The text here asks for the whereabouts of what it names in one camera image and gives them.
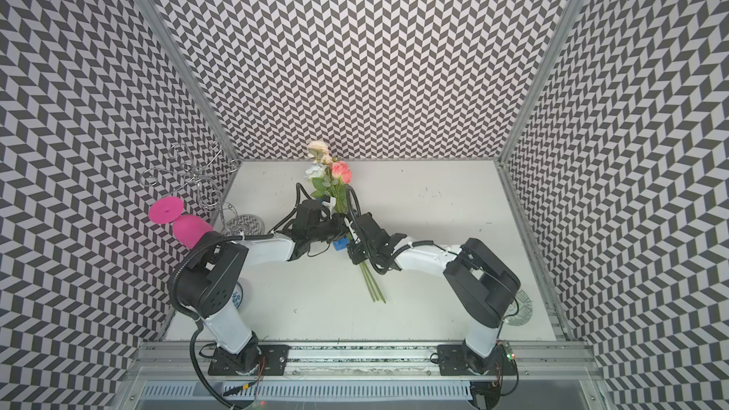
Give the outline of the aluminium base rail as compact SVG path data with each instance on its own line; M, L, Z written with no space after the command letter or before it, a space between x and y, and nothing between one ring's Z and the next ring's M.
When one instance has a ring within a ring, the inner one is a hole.
M466 364L462 346L446 341L315 342L261 344L265 378L305 380L599 381L592 350L582 342L509 341L480 375Z

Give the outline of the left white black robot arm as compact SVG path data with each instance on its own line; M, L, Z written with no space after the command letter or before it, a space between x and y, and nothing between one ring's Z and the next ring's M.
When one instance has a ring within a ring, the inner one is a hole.
M344 237L347 217L322 201L306 199L269 233L245 237L217 232L207 221L181 210L175 213L173 235L188 254L168 281L171 303L214 336L211 374L247 375L262 366L263 354L235 305L242 271L294 261L308 254L313 243Z

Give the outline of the green patterned plate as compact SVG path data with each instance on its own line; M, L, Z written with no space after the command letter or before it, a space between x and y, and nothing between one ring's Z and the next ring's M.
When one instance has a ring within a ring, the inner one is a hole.
M508 307L504 316L504 324L508 326L524 326L533 317L533 301L527 292L519 290L516 299Z

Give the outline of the blue white patterned bowl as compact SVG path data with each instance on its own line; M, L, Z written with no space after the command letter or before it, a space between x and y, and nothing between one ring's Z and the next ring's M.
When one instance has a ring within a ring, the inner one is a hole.
M240 310L243 300L243 288L239 282L235 283L235 288L232 293L231 301L233 302L235 309Z

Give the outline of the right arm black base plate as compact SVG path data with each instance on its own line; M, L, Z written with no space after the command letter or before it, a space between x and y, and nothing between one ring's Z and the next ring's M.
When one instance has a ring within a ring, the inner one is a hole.
M482 358L465 344L441 344L430 355L429 361L438 366L442 376L495 376L516 377L516 356L507 343L497 343L492 352Z

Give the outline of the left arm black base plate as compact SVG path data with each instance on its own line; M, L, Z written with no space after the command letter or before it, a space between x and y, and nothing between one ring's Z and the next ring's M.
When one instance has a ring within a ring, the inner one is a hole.
M249 345L237 354L217 347L208 374L220 377L283 376L289 353L290 347L283 344Z

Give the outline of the pink silicone goblet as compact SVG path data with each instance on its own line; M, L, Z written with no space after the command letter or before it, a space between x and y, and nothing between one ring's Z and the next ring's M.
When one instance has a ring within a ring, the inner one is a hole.
M193 214L186 214L185 203L179 197L164 197L156 201L149 209L149 219L158 225L171 225L175 239L189 250L214 231L206 220Z

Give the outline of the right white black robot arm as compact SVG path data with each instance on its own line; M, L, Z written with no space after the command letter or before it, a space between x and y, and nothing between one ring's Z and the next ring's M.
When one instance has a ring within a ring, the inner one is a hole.
M367 261L380 275L418 271L444 278L470 316L461 347L466 369L478 375L495 372L500 330L508 309L520 309L516 295L521 287L500 258L476 238L446 247L403 233L389 235L370 213L349 214L347 227L353 237L347 253L354 263Z

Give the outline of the blue tape dispenser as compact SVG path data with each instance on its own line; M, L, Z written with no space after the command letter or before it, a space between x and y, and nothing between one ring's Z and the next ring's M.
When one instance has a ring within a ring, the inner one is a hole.
M341 239L338 239L336 241L332 242L332 245L334 246L334 249L336 251L342 251L349 246L349 238L348 237L342 237Z

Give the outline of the artificial rose bouquet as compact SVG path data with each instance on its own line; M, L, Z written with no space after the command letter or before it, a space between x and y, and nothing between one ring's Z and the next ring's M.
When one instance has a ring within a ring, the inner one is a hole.
M335 197L336 213L348 214L347 189L352 180L349 165L332 155L330 146L322 140L313 140L306 145L312 164L305 172L314 188L317 199Z

